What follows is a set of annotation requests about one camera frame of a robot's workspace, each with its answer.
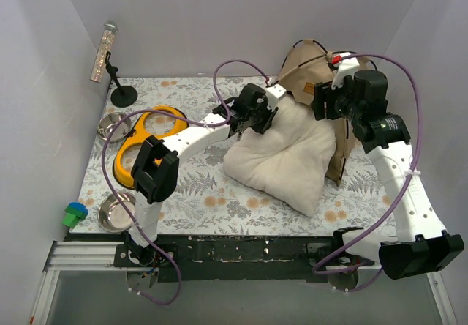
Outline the steel bowl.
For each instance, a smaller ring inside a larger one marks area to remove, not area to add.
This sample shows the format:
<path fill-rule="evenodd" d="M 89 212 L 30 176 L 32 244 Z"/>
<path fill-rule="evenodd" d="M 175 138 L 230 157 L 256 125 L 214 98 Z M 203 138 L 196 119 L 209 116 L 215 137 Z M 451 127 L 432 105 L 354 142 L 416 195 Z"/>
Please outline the steel bowl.
<path fill-rule="evenodd" d="M 99 226 L 109 233 L 120 233 L 128 229 L 132 224 L 131 217 L 120 204 L 121 199 L 132 214 L 135 213 L 135 197 L 131 193 L 118 192 L 117 195 L 109 194 L 101 203 L 97 220 Z"/>
<path fill-rule="evenodd" d="M 128 136 L 132 129 L 129 119 L 117 125 L 125 117 L 124 113 L 113 112 L 103 116 L 97 125 L 97 135 L 103 141 L 110 138 L 110 142 L 117 142 Z"/>

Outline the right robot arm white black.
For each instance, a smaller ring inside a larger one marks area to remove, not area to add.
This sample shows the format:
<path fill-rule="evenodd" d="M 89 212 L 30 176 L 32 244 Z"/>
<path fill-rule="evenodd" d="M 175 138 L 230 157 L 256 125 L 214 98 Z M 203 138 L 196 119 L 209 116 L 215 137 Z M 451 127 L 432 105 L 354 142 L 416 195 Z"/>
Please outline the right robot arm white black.
<path fill-rule="evenodd" d="M 336 231 L 331 254 L 317 262 L 322 274 L 330 260 L 350 263 L 356 256 L 379 263 L 392 280 L 439 272 L 464 250 L 458 234 L 451 235 L 439 220 L 416 170 L 420 147 L 410 143 L 404 120 L 387 110 L 388 80 L 376 70 L 344 77 L 343 84 L 315 88 L 316 119 L 346 119 L 374 165 L 390 208 L 365 231 Z"/>

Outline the beige pet tent fabric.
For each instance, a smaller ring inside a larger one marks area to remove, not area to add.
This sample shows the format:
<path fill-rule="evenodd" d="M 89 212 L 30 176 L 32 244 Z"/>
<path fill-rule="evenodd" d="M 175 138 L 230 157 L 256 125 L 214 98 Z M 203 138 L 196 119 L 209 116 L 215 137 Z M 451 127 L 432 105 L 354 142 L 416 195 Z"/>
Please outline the beige pet tent fabric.
<path fill-rule="evenodd" d="M 369 59 L 349 51 L 328 51 L 316 40 L 303 39 L 287 54 L 276 83 L 294 100 L 309 106 L 317 121 L 331 122 L 336 150 L 325 176 L 341 184 L 350 152 L 360 141 L 366 153 L 385 145 L 380 125 L 385 118 L 388 81 Z"/>

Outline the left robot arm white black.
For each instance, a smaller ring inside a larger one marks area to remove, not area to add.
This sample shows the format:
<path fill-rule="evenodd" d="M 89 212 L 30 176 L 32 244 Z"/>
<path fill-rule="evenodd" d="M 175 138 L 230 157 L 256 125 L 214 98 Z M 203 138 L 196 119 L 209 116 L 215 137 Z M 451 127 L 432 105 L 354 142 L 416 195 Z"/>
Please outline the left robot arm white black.
<path fill-rule="evenodd" d="M 248 83 L 237 97 L 225 100 L 195 126 L 162 139 L 144 140 L 133 165 L 135 212 L 125 245 L 139 266 L 150 265 L 156 256 L 151 244 L 157 240 L 162 203 L 176 190 L 182 163 L 209 146 L 250 128 L 264 134 L 287 95 L 280 85 L 265 88 Z"/>

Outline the white fluffy cushion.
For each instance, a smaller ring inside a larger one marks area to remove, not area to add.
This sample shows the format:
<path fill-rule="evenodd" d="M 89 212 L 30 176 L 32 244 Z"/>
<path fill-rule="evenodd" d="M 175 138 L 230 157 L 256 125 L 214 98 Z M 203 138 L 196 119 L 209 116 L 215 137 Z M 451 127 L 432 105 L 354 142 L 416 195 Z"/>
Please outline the white fluffy cushion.
<path fill-rule="evenodd" d="M 287 95 L 265 134 L 249 128 L 231 146 L 224 172 L 313 217 L 335 151 L 333 125 L 317 121 L 309 108 Z"/>

